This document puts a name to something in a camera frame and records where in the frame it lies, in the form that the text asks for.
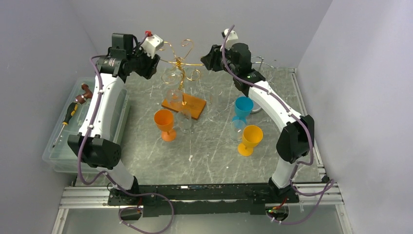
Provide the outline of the clear wine glass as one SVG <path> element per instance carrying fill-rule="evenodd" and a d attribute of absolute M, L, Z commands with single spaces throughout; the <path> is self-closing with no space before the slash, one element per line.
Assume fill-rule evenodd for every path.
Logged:
<path fill-rule="evenodd" d="M 176 68 L 172 67 L 167 69 L 161 76 L 161 80 L 167 85 L 166 100 L 171 108 L 176 111 L 182 109 L 183 93 L 178 88 L 178 84 L 181 81 L 182 73 Z"/>

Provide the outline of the orange plastic goblet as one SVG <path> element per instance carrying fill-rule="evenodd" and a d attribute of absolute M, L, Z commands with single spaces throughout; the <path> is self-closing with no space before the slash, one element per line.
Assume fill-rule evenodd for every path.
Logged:
<path fill-rule="evenodd" d="M 174 130 L 174 115 L 168 109 L 162 109 L 154 114 L 154 122 L 161 131 L 161 138 L 166 142 L 171 142 L 176 138 Z"/>

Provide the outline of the gold wire glass rack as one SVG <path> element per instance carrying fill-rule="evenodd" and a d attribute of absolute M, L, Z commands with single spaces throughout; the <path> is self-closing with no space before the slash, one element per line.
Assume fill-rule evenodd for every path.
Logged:
<path fill-rule="evenodd" d="M 185 82 L 186 81 L 197 82 L 202 76 L 200 70 L 197 69 L 197 67 L 201 66 L 201 64 L 186 63 L 185 62 L 187 56 L 191 53 L 191 51 L 194 47 L 194 43 L 190 39 L 185 39 L 181 42 L 182 47 L 189 46 L 189 50 L 187 51 L 187 53 L 184 56 L 176 55 L 176 52 L 175 52 L 175 50 L 174 50 L 171 43 L 165 41 L 164 44 L 169 46 L 169 48 L 171 49 L 172 54 L 173 54 L 173 59 L 172 60 L 162 59 L 161 61 L 166 62 L 168 64 L 171 64 L 172 67 L 178 68 L 182 73 L 181 81 L 178 84 L 179 90 L 181 90 L 182 93 L 183 93 L 182 109 L 188 109 L 191 113 L 192 119 L 193 120 L 198 120 L 201 113 L 203 112 L 207 102 L 204 99 L 201 99 L 199 97 L 195 97 L 195 96 L 193 96 L 191 94 L 187 94 L 185 92 Z M 185 70 L 185 68 L 187 66 L 195 67 L 196 69 L 194 69 L 190 74 L 187 74 L 187 72 Z M 173 108 L 171 108 L 170 105 L 168 104 L 166 98 L 161 103 L 161 106 L 163 108 L 166 108 L 166 109 L 168 109 L 170 111 L 173 111 L 173 112 L 176 112 L 176 113 L 182 110 L 181 109 L 179 111 L 176 111 Z"/>

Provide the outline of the yellow plastic goblet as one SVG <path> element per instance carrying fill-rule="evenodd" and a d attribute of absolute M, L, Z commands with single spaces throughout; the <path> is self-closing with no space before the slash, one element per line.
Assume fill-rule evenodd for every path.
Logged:
<path fill-rule="evenodd" d="M 244 128 L 238 152 L 242 156 L 251 156 L 254 148 L 262 141 L 263 131 L 256 125 L 248 125 Z"/>

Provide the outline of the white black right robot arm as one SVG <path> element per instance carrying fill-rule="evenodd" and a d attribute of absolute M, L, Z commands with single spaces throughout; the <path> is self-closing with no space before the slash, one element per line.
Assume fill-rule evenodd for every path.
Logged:
<path fill-rule="evenodd" d="M 252 67 L 248 45 L 236 43 L 225 49 L 215 44 L 200 61 L 208 70 L 231 74 L 237 89 L 262 107 L 279 128 L 276 149 L 280 159 L 269 179 L 268 195 L 272 201 L 281 202 L 293 189 L 298 165 L 305 164 L 300 158 L 309 155 L 307 165 L 313 164 L 314 119 L 295 111 L 272 90 L 265 77 Z"/>

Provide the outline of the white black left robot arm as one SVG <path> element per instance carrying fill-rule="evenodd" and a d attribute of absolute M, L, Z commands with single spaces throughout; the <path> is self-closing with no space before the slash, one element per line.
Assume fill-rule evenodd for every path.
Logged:
<path fill-rule="evenodd" d="M 110 131 L 116 127 L 114 115 L 122 104 L 127 77 L 136 73 L 150 79 L 160 61 L 156 52 L 163 45 L 164 40 L 149 31 L 141 41 L 132 34 L 113 33 L 107 53 L 90 59 L 95 71 L 93 97 L 78 133 L 68 136 L 68 145 L 77 156 L 77 178 L 91 185 L 104 175 L 129 205 L 140 198 L 139 184 L 122 163 L 121 146 Z"/>

